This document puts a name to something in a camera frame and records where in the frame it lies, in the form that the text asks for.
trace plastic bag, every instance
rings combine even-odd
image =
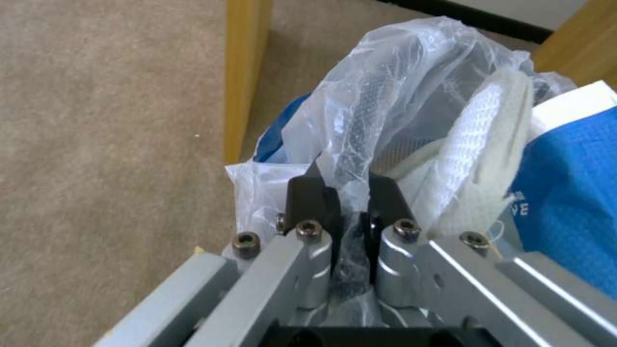
[[[535,103],[576,87],[554,73],[535,74],[528,52],[510,51],[446,17],[367,33],[284,125],[280,148],[262,158],[272,162],[227,168],[236,190],[238,231],[269,240],[276,213],[284,211],[285,183],[316,161],[325,183],[337,189],[347,221],[333,295],[371,296],[368,260],[361,236],[354,234],[357,214],[368,204],[369,170],[384,172],[445,137],[473,92],[502,67],[533,79]],[[379,312],[366,311],[373,306],[356,306],[363,322],[379,322]]]

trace floor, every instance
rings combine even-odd
[[[244,158],[366,31],[422,16],[277,0]],[[0,345],[89,345],[235,232],[224,28],[224,0],[0,3]]]

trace bolt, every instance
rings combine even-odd
[[[239,233],[233,238],[231,247],[233,248],[233,254],[239,258],[254,258],[260,251],[259,236],[252,232]]]
[[[285,214],[276,214],[276,233],[283,235],[285,233]]]
[[[418,240],[418,236],[422,229],[412,219],[401,218],[394,222],[394,233],[403,242],[415,242]]]
[[[296,235],[303,241],[320,240],[321,231],[321,224],[314,219],[305,219],[296,225]]]
[[[489,240],[480,233],[464,232],[459,237],[461,241],[481,256],[485,256],[489,249]]]

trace wooden board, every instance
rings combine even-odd
[[[268,39],[272,0],[227,0],[225,46],[226,163],[239,160]]]
[[[617,0],[589,0],[533,54],[536,71],[617,88]]]

